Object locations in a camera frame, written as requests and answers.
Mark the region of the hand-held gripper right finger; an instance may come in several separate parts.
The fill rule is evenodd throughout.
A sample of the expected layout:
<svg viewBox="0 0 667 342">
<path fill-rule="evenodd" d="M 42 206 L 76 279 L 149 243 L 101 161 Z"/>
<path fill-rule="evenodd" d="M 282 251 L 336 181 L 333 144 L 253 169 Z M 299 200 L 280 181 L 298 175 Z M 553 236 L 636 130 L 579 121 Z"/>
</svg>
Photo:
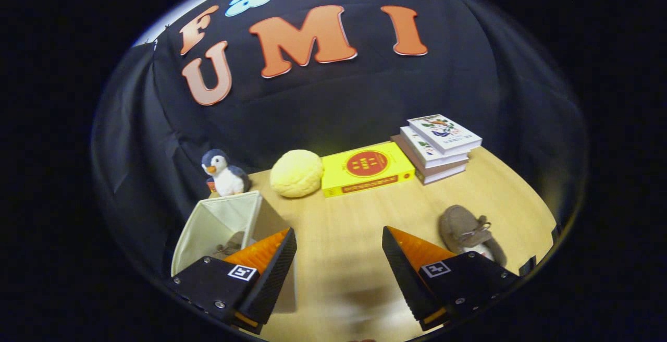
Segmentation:
<svg viewBox="0 0 667 342">
<path fill-rule="evenodd" d="M 455 254 L 392 226 L 383 228 L 382 249 L 424 332 L 477 313 L 520 279 L 480 253 Z"/>
</svg>

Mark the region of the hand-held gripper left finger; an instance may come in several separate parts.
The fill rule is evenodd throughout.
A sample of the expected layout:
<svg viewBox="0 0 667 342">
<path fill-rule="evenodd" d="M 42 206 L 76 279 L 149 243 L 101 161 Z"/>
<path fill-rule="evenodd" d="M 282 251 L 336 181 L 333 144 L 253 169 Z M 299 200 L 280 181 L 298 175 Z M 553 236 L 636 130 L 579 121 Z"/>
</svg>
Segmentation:
<svg viewBox="0 0 667 342">
<path fill-rule="evenodd" d="M 215 321 L 260 334 L 296 252 L 295 231 L 286 228 L 223 260 L 204 256 L 166 280 L 165 286 Z"/>
</svg>

